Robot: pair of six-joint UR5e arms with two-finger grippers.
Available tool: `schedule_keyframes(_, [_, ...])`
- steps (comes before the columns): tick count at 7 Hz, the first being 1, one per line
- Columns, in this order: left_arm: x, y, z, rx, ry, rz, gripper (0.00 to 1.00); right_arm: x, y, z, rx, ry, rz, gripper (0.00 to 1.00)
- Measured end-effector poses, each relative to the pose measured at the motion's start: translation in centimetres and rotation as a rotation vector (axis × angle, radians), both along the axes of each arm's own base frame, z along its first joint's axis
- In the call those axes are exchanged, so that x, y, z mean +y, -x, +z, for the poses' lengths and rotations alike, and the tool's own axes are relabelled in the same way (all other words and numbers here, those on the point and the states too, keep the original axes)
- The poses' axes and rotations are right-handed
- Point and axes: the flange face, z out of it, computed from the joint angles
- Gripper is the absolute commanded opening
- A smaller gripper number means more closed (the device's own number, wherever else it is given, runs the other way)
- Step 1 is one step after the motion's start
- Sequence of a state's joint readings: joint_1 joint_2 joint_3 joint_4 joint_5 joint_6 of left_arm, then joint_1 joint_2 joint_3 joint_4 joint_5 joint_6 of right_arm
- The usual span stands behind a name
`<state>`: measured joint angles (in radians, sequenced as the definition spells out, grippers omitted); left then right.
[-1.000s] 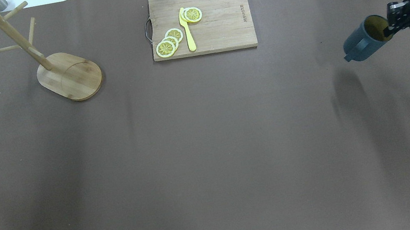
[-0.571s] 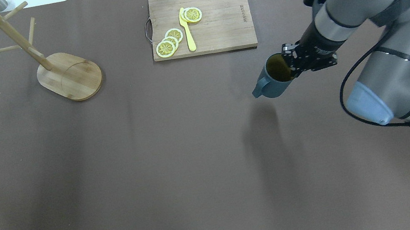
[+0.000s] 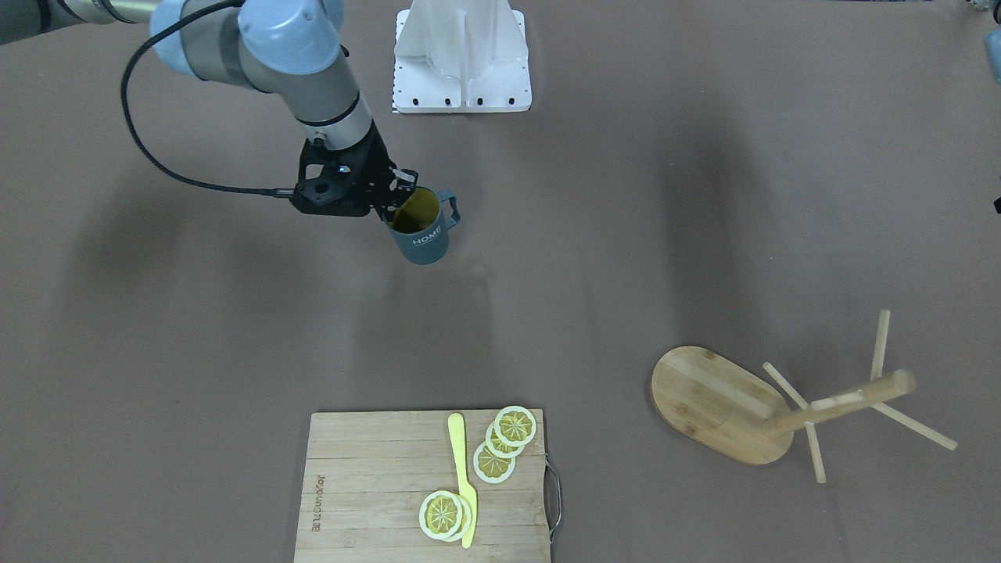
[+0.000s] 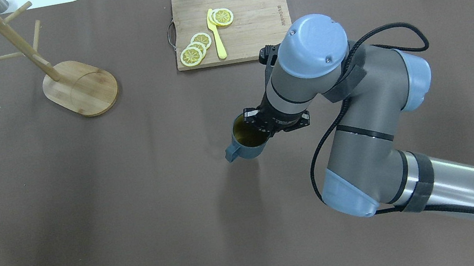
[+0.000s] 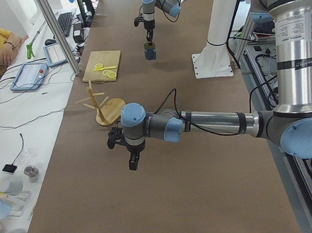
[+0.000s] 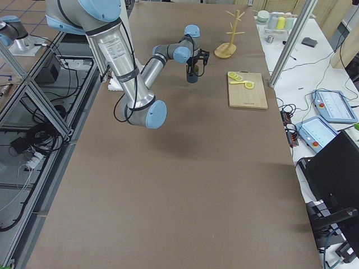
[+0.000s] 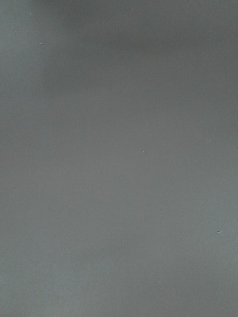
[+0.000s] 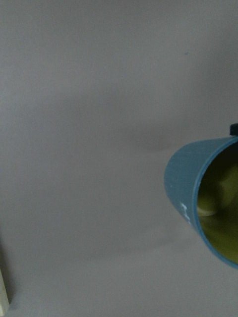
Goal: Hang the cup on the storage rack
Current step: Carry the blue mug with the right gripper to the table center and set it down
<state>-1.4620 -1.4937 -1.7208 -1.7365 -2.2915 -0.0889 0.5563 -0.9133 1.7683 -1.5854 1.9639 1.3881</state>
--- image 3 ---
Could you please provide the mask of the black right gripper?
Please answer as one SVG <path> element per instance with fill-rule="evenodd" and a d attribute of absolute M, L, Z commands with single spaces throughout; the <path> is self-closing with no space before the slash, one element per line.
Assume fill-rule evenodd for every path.
<path fill-rule="evenodd" d="M 380 220 L 393 224 L 396 206 L 406 203 L 418 187 L 418 172 L 397 168 L 375 124 L 360 142 L 332 151 L 329 166 L 335 170 L 335 186 L 346 189 L 329 204 L 328 213 L 336 217 L 364 217 L 373 210 Z"/>

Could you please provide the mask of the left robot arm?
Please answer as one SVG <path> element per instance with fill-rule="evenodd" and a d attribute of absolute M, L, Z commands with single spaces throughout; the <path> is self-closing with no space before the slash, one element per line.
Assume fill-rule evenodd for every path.
<path fill-rule="evenodd" d="M 1001 28 L 989 31 L 984 37 L 985 56 L 993 80 L 1001 83 Z"/>

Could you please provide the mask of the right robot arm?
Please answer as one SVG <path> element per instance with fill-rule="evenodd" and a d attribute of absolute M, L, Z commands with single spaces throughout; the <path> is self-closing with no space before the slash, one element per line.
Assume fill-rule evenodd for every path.
<path fill-rule="evenodd" d="M 120 79 L 125 124 L 162 174 L 197 188 L 286 199 L 301 213 L 390 222 L 416 189 L 397 167 L 355 82 L 340 40 L 339 1 L 4 1 L 2 43 L 80 23 L 145 23 L 149 37 Z M 282 97 L 305 131 L 292 188 L 237 188 L 169 170 L 137 132 L 130 78 L 147 52 L 179 74 Z"/>

